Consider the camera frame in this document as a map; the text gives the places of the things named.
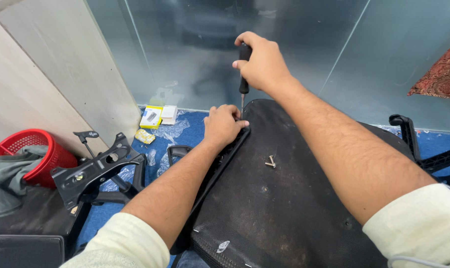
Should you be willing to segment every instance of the hand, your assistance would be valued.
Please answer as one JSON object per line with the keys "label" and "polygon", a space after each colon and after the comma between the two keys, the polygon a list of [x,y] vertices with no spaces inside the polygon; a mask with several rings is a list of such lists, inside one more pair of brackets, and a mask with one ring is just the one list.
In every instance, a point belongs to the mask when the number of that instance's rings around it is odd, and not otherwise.
{"label": "hand", "polygon": [[240,70],[241,75],[252,87],[267,94],[284,80],[292,78],[278,44],[268,41],[252,32],[240,34],[235,45],[242,42],[252,47],[250,61],[235,61],[232,66]]}
{"label": "hand", "polygon": [[240,119],[240,111],[234,105],[222,105],[211,107],[210,114],[204,118],[205,134],[204,142],[212,143],[220,150],[234,141],[240,129],[250,125],[248,121],[236,121]]}

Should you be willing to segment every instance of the white wooden panel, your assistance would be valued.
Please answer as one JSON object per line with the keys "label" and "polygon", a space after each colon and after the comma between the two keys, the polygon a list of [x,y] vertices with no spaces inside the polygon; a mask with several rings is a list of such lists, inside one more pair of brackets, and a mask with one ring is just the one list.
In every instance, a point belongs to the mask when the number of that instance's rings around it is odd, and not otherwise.
{"label": "white wooden panel", "polygon": [[106,144],[132,142],[139,108],[83,0],[22,0],[0,22]]}
{"label": "white wooden panel", "polygon": [[[89,155],[72,131],[91,126],[0,25],[0,142],[28,128],[46,130],[67,150]],[[108,148],[100,138],[88,144],[95,153]]]}

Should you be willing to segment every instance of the frosted glass wall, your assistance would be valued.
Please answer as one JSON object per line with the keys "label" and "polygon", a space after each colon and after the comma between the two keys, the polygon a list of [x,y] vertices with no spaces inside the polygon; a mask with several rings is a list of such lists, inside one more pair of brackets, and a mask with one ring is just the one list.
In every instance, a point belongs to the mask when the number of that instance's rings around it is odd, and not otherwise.
{"label": "frosted glass wall", "polygon": [[[239,105],[236,36],[279,43],[292,74],[354,119],[450,130],[450,100],[407,96],[450,47],[450,0],[87,0],[140,104]],[[247,100],[267,98],[251,90]]]}

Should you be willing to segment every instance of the screwdriver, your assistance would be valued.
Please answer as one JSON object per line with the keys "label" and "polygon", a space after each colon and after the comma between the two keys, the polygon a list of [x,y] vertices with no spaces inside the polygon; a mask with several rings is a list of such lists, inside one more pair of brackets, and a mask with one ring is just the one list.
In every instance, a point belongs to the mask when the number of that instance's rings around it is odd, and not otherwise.
{"label": "screwdriver", "polygon": [[[249,61],[250,56],[252,55],[252,48],[245,44],[245,42],[242,42],[242,45],[240,46],[240,57],[239,60],[245,60]],[[245,78],[241,76],[242,80],[240,82],[240,88],[238,91],[242,94],[242,112],[240,113],[240,120],[243,119],[243,104],[245,103],[245,94],[248,94],[250,91],[250,88],[248,87],[248,82]]]}

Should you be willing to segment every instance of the left hand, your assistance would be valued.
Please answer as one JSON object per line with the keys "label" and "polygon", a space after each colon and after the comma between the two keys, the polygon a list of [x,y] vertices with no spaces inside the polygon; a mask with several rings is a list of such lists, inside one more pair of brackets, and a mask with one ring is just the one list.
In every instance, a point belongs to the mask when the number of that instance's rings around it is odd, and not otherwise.
{"label": "left hand", "polygon": [[234,105],[224,104],[211,107],[209,116],[204,118],[204,142],[212,143],[220,149],[234,141],[240,130],[250,123],[240,119],[240,110]]}

